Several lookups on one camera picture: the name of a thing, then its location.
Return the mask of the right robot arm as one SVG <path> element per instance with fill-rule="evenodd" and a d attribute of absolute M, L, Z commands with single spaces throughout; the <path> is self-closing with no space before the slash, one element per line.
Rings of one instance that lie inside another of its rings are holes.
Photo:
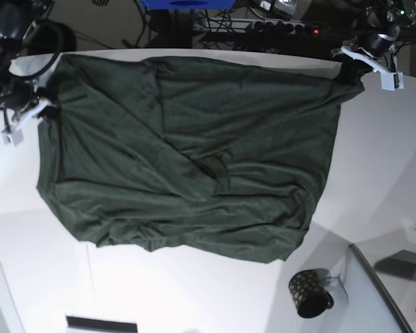
<path fill-rule="evenodd" d="M 0 112 L 6 144 L 23 142 L 22 128 L 32 118 L 57 105 L 38 87 L 38 79 L 50 70 L 62 53 L 64 34 L 59 26 L 44 17 L 52 1 L 0 1 Z M 39 28 L 50 28 L 57 45 L 51 59 L 38 71 L 18 76 L 10 71 L 12 61 L 24 48 L 25 39 Z"/>

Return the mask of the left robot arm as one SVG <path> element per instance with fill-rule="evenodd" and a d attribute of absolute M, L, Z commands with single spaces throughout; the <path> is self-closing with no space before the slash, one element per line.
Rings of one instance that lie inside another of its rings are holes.
<path fill-rule="evenodd" d="M 335 79 L 355 83 L 374 72 L 380 75 L 382 89 L 402 89 L 404 74 L 398 70 L 397 40 L 401 29 L 416 22 L 416 1 L 373 1 L 365 18 L 352 39 L 331 51 L 333 57 L 345 57 Z"/>

